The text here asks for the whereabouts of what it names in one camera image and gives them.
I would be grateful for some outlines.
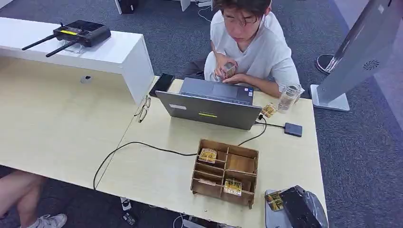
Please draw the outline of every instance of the wooden organizer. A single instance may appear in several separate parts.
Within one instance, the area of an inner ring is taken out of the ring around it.
[[[215,163],[199,161],[203,148],[217,151]],[[198,155],[194,164],[191,190],[193,194],[219,198],[252,209],[258,177],[259,152],[220,142],[200,140]],[[224,192],[226,179],[242,182],[241,196]]]

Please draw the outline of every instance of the laptop lid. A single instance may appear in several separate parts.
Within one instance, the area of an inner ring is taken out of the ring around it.
[[[253,87],[230,85],[187,77],[182,84],[180,94],[209,99],[217,98],[226,102],[252,105],[253,92]]]
[[[261,107],[156,91],[172,117],[250,130]]]

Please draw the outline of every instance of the clear plastic bottle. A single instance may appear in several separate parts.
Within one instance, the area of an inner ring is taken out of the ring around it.
[[[290,83],[284,87],[281,97],[278,100],[277,111],[280,113],[286,113],[299,98],[300,92],[301,86],[299,84]]]

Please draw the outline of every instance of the light wood tabletop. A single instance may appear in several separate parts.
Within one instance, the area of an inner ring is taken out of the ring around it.
[[[0,57],[0,164],[92,188],[135,110],[121,75]]]
[[[170,92],[178,92],[182,80],[175,80]],[[276,99],[255,92],[254,105],[264,106]],[[193,215],[207,220],[243,228],[265,226],[264,192],[300,185],[315,193],[325,212],[326,203],[319,161],[312,102],[300,99],[287,114],[276,113],[270,124],[285,122],[303,126],[301,138],[284,134],[284,130],[267,127],[259,138],[243,146],[259,151],[258,181],[255,203],[247,206],[195,194],[190,190],[194,157],[183,157],[132,144],[119,150],[101,179],[98,190],[138,202]],[[135,119],[122,142],[140,141],[181,153],[196,153],[200,139],[237,145],[258,135],[264,126],[250,131],[171,118],[157,98],[142,123]]]

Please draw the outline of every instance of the black router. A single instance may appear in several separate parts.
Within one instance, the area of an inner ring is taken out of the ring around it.
[[[27,50],[28,48],[36,46],[55,37],[58,40],[69,41],[69,43],[46,54],[46,57],[51,57],[57,52],[62,51],[74,44],[78,43],[89,48],[101,43],[111,36],[111,30],[107,26],[84,20],[77,20],[68,25],[63,25],[62,23],[60,23],[60,25],[61,26],[59,28],[53,30],[52,35],[41,39],[40,41],[37,41],[31,45],[28,45],[22,50]]]

